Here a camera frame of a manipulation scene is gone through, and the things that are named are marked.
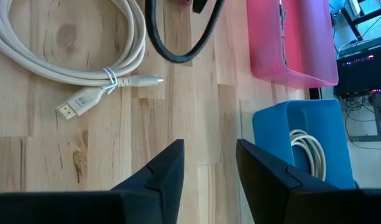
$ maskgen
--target pink plastic bin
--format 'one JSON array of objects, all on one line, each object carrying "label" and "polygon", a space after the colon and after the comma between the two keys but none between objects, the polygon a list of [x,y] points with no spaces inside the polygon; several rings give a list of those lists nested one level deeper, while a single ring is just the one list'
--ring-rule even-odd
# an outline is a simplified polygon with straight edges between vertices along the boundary
[{"label": "pink plastic bin", "polygon": [[328,0],[283,0],[285,53],[282,54],[279,0],[247,0],[252,73],[293,88],[338,83]]}]

